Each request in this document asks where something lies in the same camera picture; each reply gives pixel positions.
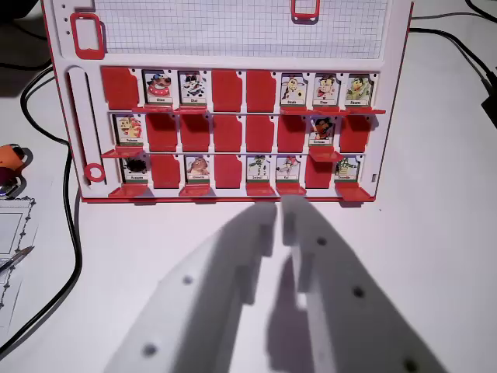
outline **white grid panel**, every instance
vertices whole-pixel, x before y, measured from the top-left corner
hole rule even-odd
[[[95,0],[108,53],[293,58],[379,58],[387,5],[321,0],[312,24],[291,19],[290,0]]]

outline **character card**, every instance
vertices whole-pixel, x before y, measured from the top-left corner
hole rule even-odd
[[[281,105],[304,106],[308,83],[302,74],[282,74]]]
[[[209,161],[205,155],[185,156],[185,166],[188,183],[209,183]]]
[[[335,74],[316,74],[313,106],[336,106],[339,102],[340,84]]]
[[[309,146],[331,145],[333,143],[333,133],[335,124],[332,118],[311,118],[312,129],[309,134]]]
[[[143,145],[141,118],[138,115],[113,114],[112,117],[118,145]]]
[[[148,183],[145,156],[120,159],[121,172],[125,183]]]
[[[276,181],[287,181],[298,183],[301,171],[301,163],[295,156],[284,156],[276,158]]]
[[[171,77],[165,70],[142,70],[147,103],[171,105]]]
[[[368,75],[350,76],[347,82],[345,104],[349,106],[369,106],[373,95],[373,82]]]
[[[269,181],[269,156],[247,156],[247,183]]]
[[[356,182],[359,180],[361,156],[352,155],[336,163],[335,183]]]
[[[179,85],[181,104],[207,105],[206,79],[202,78],[199,71],[180,71]]]

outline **black cable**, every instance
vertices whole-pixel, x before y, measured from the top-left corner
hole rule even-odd
[[[23,70],[23,71],[39,71],[49,67],[51,64],[52,60],[48,60],[47,62],[39,66],[20,66],[18,64],[6,64],[5,62],[0,62],[0,68],[12,68],[14,70]]]
[[[30,330],[30,328],[36,324],[38,320],[40,320],[44,315],[46,315],[56,304],[59,300],[65,298],[69,292],[72,290],[74,285],[79,279],[79,275],[81,274],[82,270],[82,251],[81,251],[81,244],[79,242],[79,238],[75,229],[75,224],[72,220],[72,214],[71,214],[71,206],[69,202],[69,175],[71,171],[71,164],[72,164],[72,154],[71,154],[71,147],[69,146],[69,142],[67,140],[64,140],[62,138],[58,138],[54,135],[52,135],[50,132],[44,130],[42,127],[38,125],[38,123],[31,117],[30,112],[27,109],[27,99],[26,97],[28,96],[30,90],[49,72],[51,72],[53,68],[48,68],[44,71],[42,71],[38,76],[33,79],[28,86],[23,90],[23,93],[21,94],[21,110],[23,111],[24,116],[26,117],[27,121],[30,122],[31,126],[37,131],[39,131],[41,134],[47,136],[50,140],[54,140],[58,142],[59,144],[65,145],[68,147],[68,156],[65,161],[65,167],[64,167],[64,181],[63,181],[63,187],[62,187],[62,195],[64,199],[64,211],[65,211],[65,217],[68,222],[68,227],[69,227],[69,233],[71,234],[71,241],[72,245],[75,251],[75,268],[72,271],[71,276],[69,277],[69,280],[65,283],[65,285],[60,289],[60,291],[35,315],[33,316],[26,324],[21,327],[16,334],[14,334],[5,344],[0,347],[0,357],[4,357],[4,353],[12,348],[14,343],[16,343],[23,335]]]
[[[18,23],[11,22],[10,25],[13,26],[13,27],[15,27],[16,29],[18,29],[19,31],[21,31],[21,32],[23,32],[25,34],[30,35],[31,37],[36,37],[37,39],[40,39],[40,40],[48,40],[46,37],[38,35],[37,33],[32,33],[29,30],[26,30],[24,27],[22,27]]]
[[[468,47],[466,47],[462,41],[460,41],[459,39],[457,39],[454,35],[452,35],[451,33],[448,33],[446,31],[442,31],[442,30],[435,30],[435,29],[422,29],[422,28],[419,28],[419,27],[411,27],[409,29],[409,32],[410,33],[434,33],[435,35],[440,35],[441,37],[446,37],[447,39],[451,39],[454,43],[456,43],[459,47],[461,47],[461,49],[466,52],[467,55],[469,55],[469,57],[473,58],[474,62],[476,62],[477,64],[479,64],[481,66],[481,68],[483,69],[483,71],[488,74],[490,71],[490,69],[487,67],[486,64],[483,63],[483,61],[478,58],[476,56],[476,54],[474,54]]]
[[[416,17],[411,17],[411,19],[413,19],[413,20],[417,20],[417,19],[436,19],[436,18],[445,18],[445,17],[452,17],[452,16],[475,16],[475,17],[485,18],[481,14],[477,14],[477,13],[452,12],[452,13],[435,14],[434,16],[416,16]]]
[[[471,0],[466,0],[466,4],[467,6],[469,6],[471,9],[473,9],[476,13],[479,13],[481,14],[482,16],[484,16],[486,19],[488,19],[489,21],[492,21],[492,22],[495,22],[497,23],[497,18],[495,18],[492,14],[489,14],[483,10],[481,10],[479,7],[477,7],[475,4],[473,4],[471,2]]]
[[[415,29],[414,27],[409,29],[409,32],[421,32],[421,31],[417,31],[417,30],[431,30],[431,29]],[[483,85],[485,86],[485,89],[487,90],[488,94],[491,95],[493,94],[493,88],[492,88],[492,84],[490,84],[490,82],[485,79],[485,77],[483,76],[483,74],[478,70],[478,68],[474,65],[474,63],[471,61],[471,59],[466,55],[466,53],[464,53],[464,49],[455,41],[455,39],[457,39],[456,37],[454,38],[451,38],[451,37],[447,37],[443,34],[438,34],[436,33],[437,35],[440,35],[442,37],[445,37],[447,38],[449,41],[451,41],[455,46],[456,48],[461,52],[461,54],[463,55],[463,57],[466,59],[466,61],[469,63],[469,65],[476,71],[476,73],[478,74],[478,76],[480,77],[481,79],[481,82],[483,83]]]

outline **pen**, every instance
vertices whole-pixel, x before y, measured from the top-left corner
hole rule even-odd
[[[3,274],[7,269],[12,267],[14,264],[17,264],[18,262],[23,260],[26,257],[26,255],[31,253],[31,250],[33,250],[33,248],[34,246],[28,246],[25,249],[22,249],[21,251],[16,253],[12,258],[7,260],[5,263],[3,263],[0,266],[0,275]]]

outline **white table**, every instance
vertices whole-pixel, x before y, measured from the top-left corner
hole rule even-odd
[[[497,4],[475,3],[497,14]],[[414,14],[451,11],[468,9],[463,0],[423,0]],[[497,25],[470,16],[414,25],[454,33],[495,67]],[[486,97],[450,41],[412,34],[377,201],[350,209],[316,204],[453,373],[497,371],[497,130],[480,107]],[[46,129],[65,135],[54,83],[35,93],[30,110]],[[24,172],[30,184],[26,193],[39,193],[38,186],[47,190],[36,196],[43,218],[36,250],[25,261],[13,334],[68,279],[74,259],[61,202],[65,148],[30,128],[18,97],[0,99],[0,113],[2,143],[19,143],[35,154]],[[75,193],[74,177],[71,187]],[[0,362],[0,371],[103,371],[157,281],[220,223],[249,205],[82,204],[81,278],[48,321]],[[262,262],[256,304],[242,313],[232,372],[309,372],[302,368],[309,356],[305,328],[298,324],[305,321],[304,313],[288,312],[286,319],[272,324],[288,257],[277,234],[273,257]],[[287,323],[295,326],[295,343],[277,338],[268,343],[268,329],[278,335]]]

